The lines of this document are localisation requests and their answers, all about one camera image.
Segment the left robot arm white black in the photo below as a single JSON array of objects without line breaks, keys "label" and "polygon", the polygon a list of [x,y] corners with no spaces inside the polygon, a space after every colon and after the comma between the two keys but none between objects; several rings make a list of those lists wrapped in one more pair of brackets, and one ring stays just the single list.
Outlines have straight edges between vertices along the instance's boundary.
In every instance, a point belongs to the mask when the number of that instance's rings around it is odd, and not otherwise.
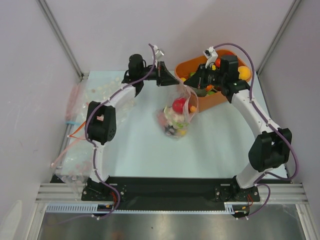
[{"label": "left robot arm white black", "polygon": [[85,139],[93,145],[92,173],[89,179],[97,183],[92,194],[99,200],[105,200],[110,195],[110,187],[105,183],[109,175],[100,173],[99,168],[103,161],[103,148],[111,142],[116,135],[117,110],[123,107],[129,100],[134,99],[141,92],[144,81],[156,81],[159,87],[177,85],[179,81],[167,70],[163,61],[162,51],[157,50],[152,57],[153,63],[146,65],[146,61],[140,54],[129,57],[128,69],[118,90],[111,94],[103,102],[91,101],[88,106]]}]

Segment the cauliflower toy white green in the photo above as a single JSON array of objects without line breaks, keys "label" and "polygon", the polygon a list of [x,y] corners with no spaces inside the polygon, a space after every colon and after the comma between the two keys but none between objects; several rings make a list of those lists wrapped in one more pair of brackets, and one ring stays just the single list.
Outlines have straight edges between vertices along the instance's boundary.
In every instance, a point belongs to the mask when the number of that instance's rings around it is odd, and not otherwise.
[{"label": "cauliflower toy white green", "polygon": [[185,116],[173,111],[172,107],[166,106],[163,110],[167,123],[175,129],[184,128],[187,125]]}]

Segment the red apple toy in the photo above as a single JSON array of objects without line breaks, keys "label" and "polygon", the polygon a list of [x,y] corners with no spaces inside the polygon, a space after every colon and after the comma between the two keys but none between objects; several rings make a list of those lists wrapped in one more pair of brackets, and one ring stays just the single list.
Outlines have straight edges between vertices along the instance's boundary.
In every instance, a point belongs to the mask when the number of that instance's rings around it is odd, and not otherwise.
[{"label": "red apple toy", "polygon": [[184,97],[176,98],[172,103],[172,109],[177,114],[182,114],[187,99]]}]

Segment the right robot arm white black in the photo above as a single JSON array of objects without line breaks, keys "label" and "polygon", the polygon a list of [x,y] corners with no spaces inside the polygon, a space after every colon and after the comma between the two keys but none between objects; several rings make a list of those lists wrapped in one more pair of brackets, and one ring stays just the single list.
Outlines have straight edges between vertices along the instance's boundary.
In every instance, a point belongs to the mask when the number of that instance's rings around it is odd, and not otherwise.
[{"label": "right robot arm white black", "polygon": [[222,56],[215,70],[210,65],[200,64],[184,84],[196,89],[205,89],[209,85],[218,87],[241,113],[255,137],[248,152],[249,163],[230,184],[231,196],[242,201],[265,174],[288,162],[292,133],[288,128],[280,128],[255,103],[250,85],[241,77],[235,55]]}]

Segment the yellow lemon toy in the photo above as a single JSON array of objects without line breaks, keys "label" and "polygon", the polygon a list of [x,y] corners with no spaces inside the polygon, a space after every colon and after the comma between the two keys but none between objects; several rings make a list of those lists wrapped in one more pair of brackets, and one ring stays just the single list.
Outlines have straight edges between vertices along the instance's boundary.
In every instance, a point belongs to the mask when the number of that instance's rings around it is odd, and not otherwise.
[{"label": "yellow lemon toy", "polygon": [[179,134],[181,136],[184,136],[186,134],[186,132],[187,132],[186,130],[181,130],[181,129],[179,130]]}]

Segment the dark chestnut toy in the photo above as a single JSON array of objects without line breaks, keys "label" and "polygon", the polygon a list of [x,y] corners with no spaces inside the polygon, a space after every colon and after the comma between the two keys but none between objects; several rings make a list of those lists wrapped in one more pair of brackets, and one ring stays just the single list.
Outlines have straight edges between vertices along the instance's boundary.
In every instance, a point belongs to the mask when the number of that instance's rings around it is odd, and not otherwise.
[{"label": "dark chestnut toy", "polygon": [[174,127],[168,125],[164,128],[164,132],[168,136],[174,136],[176,134],[176,130]]}]

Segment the clear zip top bag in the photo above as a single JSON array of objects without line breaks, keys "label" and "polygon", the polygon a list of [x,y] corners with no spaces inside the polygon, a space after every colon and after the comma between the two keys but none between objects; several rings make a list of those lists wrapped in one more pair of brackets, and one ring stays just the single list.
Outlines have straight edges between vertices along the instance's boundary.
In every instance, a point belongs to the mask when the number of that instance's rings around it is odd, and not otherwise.
[{"label": "clear zip top bag", "polygon": [[199,112],[196,92],[177,78],[166,98],[164,106],[157,110],[156,121],[162,132],[170,138],[182,138],[188,132],[192,119]]}]

